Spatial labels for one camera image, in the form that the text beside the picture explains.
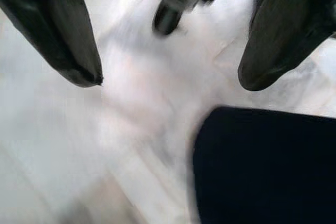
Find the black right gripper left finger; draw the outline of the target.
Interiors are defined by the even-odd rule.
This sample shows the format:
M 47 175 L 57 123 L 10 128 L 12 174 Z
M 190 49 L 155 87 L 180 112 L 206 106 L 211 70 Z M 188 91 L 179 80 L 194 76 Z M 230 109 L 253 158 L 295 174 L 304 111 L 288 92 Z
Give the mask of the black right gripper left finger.
M 82 88 L 102 84 L 101 59 L 84 0 L 0 0 L 0 8 L 69 82 Z

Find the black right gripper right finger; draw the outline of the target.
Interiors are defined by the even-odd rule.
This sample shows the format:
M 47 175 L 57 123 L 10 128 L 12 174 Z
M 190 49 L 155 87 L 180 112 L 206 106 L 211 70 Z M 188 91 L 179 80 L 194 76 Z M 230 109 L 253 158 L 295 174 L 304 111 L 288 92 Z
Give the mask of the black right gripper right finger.
M 268 88 L 335 33 L 336 0 L 263 0 L 238 67 L 240 85 Z

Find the black shirt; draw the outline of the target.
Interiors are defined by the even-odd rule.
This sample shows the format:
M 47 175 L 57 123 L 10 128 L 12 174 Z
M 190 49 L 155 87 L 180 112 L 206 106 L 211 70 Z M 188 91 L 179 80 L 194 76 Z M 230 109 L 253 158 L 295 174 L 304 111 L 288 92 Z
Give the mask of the black shirt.
M 201 224 L 336 224 L 336 119 L 218 106 L 192 148 Z

